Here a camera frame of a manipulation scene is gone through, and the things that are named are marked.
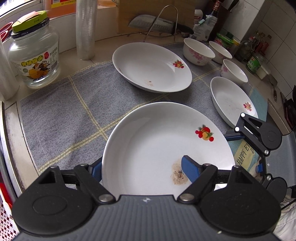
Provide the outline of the small white fruit-print plate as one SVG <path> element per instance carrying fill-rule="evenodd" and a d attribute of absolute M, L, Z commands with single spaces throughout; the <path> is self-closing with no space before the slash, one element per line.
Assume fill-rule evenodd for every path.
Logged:
<path fill-rule="evenodd" d="M 231 80 L 214 77 L 210 82 L 210 89 L 216 110 L 231 128 L 235 128 L 241 113 L 258 118 L 249 96 Z"/>

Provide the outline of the glass jar green lid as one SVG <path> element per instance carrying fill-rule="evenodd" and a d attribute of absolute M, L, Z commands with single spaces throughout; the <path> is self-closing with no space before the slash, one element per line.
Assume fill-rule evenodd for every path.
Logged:
<path fill-rule="evenodd" d="M 46 11 L 32 11 L 13 23 L 8 59 L 27 87 L 42 88 L 60 74 L 59 33 Z"/>

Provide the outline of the white floral bowl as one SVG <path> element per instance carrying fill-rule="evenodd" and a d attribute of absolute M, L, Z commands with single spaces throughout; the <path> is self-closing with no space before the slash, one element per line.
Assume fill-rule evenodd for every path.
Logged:
<path fill-rule="evenodd" d="M 209 42 L 209 48 L 215 54 L 215 57 L 212 60 L 218 64 L 223 64 L 224 59 L 232 59 L 232 55 L 228 50 L 213 41 Z"/>
<path fill-rule="evenodd" d="M 221 77 L 231 80 L 238 86 L 242 86 L 248 82 L 246 74 L 235 63 L 228 59 L 223 60 L 220 69 Z"/>

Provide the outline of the white bowl pink flowers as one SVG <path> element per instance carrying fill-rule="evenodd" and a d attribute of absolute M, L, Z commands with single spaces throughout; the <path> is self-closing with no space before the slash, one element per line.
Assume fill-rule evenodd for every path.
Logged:
<path fill-rule="evenodd" d="M 184 39 L 183 55 L 197 66 L 205 66 L 216 57 L 208 46 L 191 38 Z"/>

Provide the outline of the grey checked cloth mat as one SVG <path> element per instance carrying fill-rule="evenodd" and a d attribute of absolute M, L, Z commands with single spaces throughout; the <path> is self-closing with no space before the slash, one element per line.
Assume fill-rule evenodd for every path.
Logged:
<path fill-rule="evenodd" d="M 192 84 L 178 93 L 151 93 L 128 83 L 111 62 L 95 64 L 21 101 L 23 129 L 38 173 L 51 165 L 72 169 L 99 159 L 112 130 L 134 109 L 172 101 L 203 113 L 221 130 L 229 125 L 213 106 L 210 81 L 220 65 L 190 64 Z"/>

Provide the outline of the green lid sauce jar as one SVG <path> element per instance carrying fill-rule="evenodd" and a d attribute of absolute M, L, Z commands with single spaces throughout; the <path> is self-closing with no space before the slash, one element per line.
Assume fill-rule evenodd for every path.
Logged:
<path fill-rule="evenodd" d="M 214 42 L 221 45 L 227 50 L 229 50 L 233 45 L 233 41 L 225 35 L 222 35 L 221 33 L 217 33 Z"/>

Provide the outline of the white clipped seasoning bag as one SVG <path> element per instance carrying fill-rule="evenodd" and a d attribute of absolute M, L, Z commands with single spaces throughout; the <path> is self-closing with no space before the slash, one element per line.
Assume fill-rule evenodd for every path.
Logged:
<path fill-rule="evenodd" d="M 194 33 L 190 35 L 191 39 L 207 42 L 215 24 L 217 23 L 217 17 L 212 15 L 206 15 L 206 19 L 200 20 L 194 25 Z"/>

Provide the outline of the clear plastic wrap roll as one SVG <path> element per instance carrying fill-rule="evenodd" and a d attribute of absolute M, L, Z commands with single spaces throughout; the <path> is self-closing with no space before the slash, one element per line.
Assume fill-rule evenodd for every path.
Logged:
<path fill-rule="evenodd" d="M 76 49 L 78 58 L 89 60 L 95 55 L 97 1 L 76 1 Z"/>

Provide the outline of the bamboo cutting board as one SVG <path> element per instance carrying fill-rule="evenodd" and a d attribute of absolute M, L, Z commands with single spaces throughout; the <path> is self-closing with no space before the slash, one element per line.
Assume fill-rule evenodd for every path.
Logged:
<path fill-rule="evenodd" d="M 117 2 L 117 32 L 127 34 L 139 32 L 128 24 L 138 15 L 160 16 L 163 19 L 177 21 L 192 27 L 194 24 L 195 1 L 189 0 L 119 0 Z"/>

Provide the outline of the orange oil jug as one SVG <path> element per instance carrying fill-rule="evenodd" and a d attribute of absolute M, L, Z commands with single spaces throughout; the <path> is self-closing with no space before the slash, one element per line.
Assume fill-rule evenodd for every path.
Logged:
<path fill-rule="evenodd" d="M 50 19 L 76 12 L 76 0 L 43 0 L 43 5 Z"/>

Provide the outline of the red basin in sink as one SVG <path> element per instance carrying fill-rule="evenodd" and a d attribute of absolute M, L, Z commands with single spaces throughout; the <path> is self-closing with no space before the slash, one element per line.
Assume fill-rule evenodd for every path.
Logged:
<path fill-rule="evenodd" d="M 4 42 L 11 34 L 13 22 L 9 22 L 0 29 L 1 41 Z"/>

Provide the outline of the dark soy sauce bottle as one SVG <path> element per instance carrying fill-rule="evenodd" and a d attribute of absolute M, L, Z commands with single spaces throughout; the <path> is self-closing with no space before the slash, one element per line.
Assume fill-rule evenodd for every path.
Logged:
<path fill-rule="evenodd" d="M 223 6 L 224 1 L 210 1 L 211 10 L 207 13 L 210 15 L 210 20 L 214 22 L 214 26 L 210 31 L 207 41 L 214 41 L 217 33 L 222 29 L 227 18 L 227 9 Z"/>

